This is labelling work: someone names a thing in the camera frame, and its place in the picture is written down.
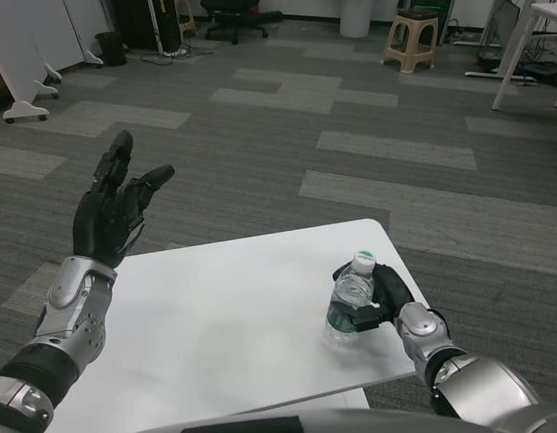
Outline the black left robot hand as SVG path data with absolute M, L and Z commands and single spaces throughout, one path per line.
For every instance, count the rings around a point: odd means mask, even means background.
M 74 216 L 73 254 L 117 268 L 144 228 L 144 211 L 156 193 L 174 175 L 163 165 L 139 178 L 127 180 L 133 136 L 120 132 L 99 160 L 90 189 Z

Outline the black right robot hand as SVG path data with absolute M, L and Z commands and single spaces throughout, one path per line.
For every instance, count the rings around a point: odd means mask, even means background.
M 361 333 L 379 328 L 385 322 L 393 324 L 401 308 L 414 302 L 406 283 L 392 267 L 376 264 L 372 278 L 374 291 L 364 307 L 353 309 L 342 299 L 331 299 L 326 320 L 335 330 Z

